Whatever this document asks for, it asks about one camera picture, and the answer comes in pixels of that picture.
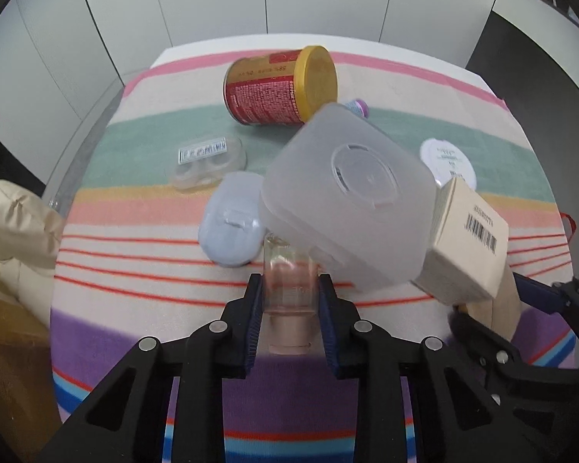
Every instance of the beige cloth bag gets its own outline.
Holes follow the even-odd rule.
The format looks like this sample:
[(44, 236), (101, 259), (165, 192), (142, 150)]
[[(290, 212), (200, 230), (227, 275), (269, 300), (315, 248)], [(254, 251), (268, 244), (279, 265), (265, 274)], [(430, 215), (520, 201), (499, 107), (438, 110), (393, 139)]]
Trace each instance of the beige cloth bag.
[(53, 269), (64, 224), (38, 196), (0, 181), (0, 262), (16, 258), (32, 269)]

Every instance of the clear glass bottle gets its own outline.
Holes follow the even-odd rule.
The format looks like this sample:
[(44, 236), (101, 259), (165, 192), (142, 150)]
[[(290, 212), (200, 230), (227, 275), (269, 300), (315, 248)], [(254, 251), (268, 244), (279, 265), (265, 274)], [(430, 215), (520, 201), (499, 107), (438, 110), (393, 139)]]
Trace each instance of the clear glass bottle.
[(264, 312), (270, 315), (273, 354), (302, 355), (316, 327), (318, 265), (269, 233), (264, 239)]

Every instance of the brown cardboard box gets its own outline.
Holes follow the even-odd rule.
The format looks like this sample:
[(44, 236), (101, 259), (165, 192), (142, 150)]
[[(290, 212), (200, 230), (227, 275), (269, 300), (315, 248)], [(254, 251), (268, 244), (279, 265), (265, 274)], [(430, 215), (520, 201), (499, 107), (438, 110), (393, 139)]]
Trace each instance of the brown cardboard box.
[(0, 283), (0, 434), (28, 463), (59, 427), (48, 331)]
[(465, 310), (470, 317), (510, 341), (521, 318), (521, 301), (513, 270), (508, 265), (504, 268), (498, 295), (494, 300), (468, 303)]

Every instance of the clear plastic case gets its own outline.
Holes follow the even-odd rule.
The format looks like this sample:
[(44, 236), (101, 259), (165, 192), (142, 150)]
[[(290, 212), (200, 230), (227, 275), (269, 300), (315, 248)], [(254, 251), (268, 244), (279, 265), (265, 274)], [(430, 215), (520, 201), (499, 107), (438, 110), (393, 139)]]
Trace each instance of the clear plastic case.
[(225, 135), (187, 141), (176, 149), (170, 183), (189, 189), (217, 182), (228, 172), (244, 170), (247, 155), (239, 138)]

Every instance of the translucent plastic box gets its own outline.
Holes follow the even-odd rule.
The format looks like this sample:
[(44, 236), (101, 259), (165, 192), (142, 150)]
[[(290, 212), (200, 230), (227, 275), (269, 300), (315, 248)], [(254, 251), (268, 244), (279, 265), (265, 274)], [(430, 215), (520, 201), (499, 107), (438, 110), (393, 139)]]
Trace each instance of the translucent plastic box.
[(436, 188), (416, 156), (331, 103), (270, 165), (260, 220), (327, 271), (367, 291), (418, 276)]

